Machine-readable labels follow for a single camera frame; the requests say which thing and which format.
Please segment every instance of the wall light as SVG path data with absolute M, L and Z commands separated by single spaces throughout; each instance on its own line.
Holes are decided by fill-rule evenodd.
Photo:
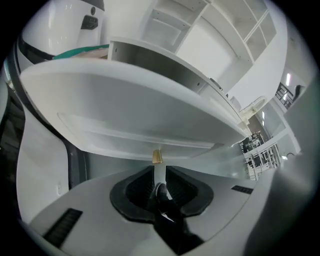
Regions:
M 289 84 L 290 84 L 290 79 L 291 79 L 291 75 L 290 75 L 289 73 L 286 74 L 286 81 L 285 81 L 286 86 L 289 86 Z

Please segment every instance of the teal stripe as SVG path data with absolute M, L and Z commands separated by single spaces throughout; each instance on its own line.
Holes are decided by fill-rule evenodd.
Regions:
M 61 53 L 61 54 L 59 54 L 57 56 L 54 56 L 53 60 L 66 59 L 66 58 L 70 58 L 70 57 L 75 56 L 75 55 L 80 54 L 80 53 L 90 52 L 90 51 L 93 51 L 93 50 L 103 49 L 103 48 L 109 48 L 109 44 L 98 45 L 98 46 L 87 46 L 87 47 L 81 47 L 81 48 L 68 50 L 68 51 L 66 51 L 64 53 Z

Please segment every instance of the white floor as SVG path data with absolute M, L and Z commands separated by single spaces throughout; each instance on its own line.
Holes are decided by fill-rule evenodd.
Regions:
M 166 161 L 164 163 L 168 166 L 180 166 L 207 174 L 249 179 L 244 167 L 245 158 L 238 144 L 233 147 L 218 148 L 187 160 Z M 142 170 L 151 164 L 151 161 L 129 160 L 89 153 L 88 177 L 93 179 L 129 170 Z

